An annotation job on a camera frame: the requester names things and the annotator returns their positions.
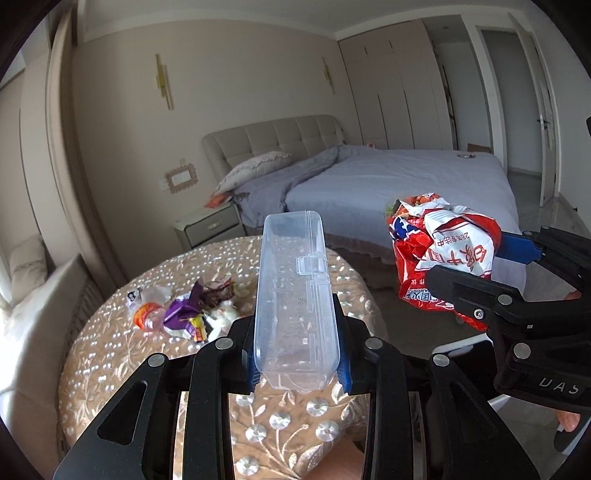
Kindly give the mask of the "operator right hand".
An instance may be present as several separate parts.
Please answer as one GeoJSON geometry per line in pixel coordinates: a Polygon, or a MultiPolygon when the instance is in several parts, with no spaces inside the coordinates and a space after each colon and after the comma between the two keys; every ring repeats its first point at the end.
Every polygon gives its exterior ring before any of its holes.
{"type": "MultiPolygon", "coordinates": [[[[578,291],[570,292],[565,299],[566,300],[574,300],[578,299],[581,294],[578,291]]],[[[567,432],[573,432],[579,425],[580,422],[580,415],[577,413],[566,412],[562,410],[556,411],[557,419],[559,424],[564,428],[567,432]]]]}

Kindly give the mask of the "operator left hand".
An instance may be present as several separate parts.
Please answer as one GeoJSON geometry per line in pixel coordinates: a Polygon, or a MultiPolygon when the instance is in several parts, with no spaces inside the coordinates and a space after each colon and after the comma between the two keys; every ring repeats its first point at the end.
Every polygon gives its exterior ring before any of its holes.
{"type": "Polygon", "coordinates": [[[360,480],[363,476],[363,452],[344,438],[311,470],[305,480],[360,480]]]}

